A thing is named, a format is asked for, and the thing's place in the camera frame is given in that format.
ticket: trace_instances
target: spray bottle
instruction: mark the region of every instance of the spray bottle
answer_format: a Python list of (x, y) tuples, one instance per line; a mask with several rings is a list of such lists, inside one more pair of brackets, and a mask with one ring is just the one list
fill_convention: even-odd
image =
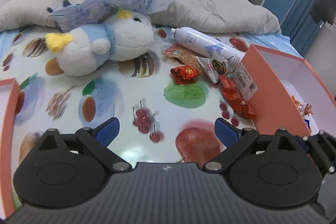
[(220, 41), (189, 27), (171, 29), (172, 34), (180, 45), (211, 58), (214, 51), (228, 60), (231, 68), (235, 70), (245, 53), (230, 47)]

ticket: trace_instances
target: plush duck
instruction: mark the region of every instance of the plush duck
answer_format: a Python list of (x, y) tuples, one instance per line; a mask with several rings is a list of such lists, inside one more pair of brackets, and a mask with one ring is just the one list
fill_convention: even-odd
[(69, 33), (49, 33), (46, 45), (68, 75), (95, 71), (106, 60), (126, 61), (147, 52), (154, 41), (148, 16), (119, 10), (102, 24), (88, 24)]

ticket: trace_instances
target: pink box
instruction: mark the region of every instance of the pink box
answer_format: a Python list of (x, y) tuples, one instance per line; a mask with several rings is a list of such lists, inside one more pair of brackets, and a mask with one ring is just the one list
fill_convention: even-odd
[(261, 134), (274, 134), (286, 128), (292, 135), (310, 135), (305, 120), (291, 96), (312, 105), (310, 120), (312, 134), (324, 130), (336, 133), (336, 102), (320, 77), (303, 59), (266, 47), (251, 45), (242, 64), (257, 85), (249, 99)]

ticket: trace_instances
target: blue chair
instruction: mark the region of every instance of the blue chair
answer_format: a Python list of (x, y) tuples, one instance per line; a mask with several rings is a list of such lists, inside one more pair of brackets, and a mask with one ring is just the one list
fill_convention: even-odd
[(294, 0), (265, 0), (263, 7), (270, 10), (281, 23)]

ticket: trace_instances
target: orange snack bag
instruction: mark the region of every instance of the orange snack bag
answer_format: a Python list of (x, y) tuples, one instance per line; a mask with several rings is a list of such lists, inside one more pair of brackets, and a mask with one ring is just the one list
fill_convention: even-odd
[(249, 103), (240, 95), (237, 84), (232, 79), (219, 76), (219, 81), (222, 84), (221, 93), (229, 105), (233, 108), (234, 112), (245, 119), (256, 120), (253, 109)]

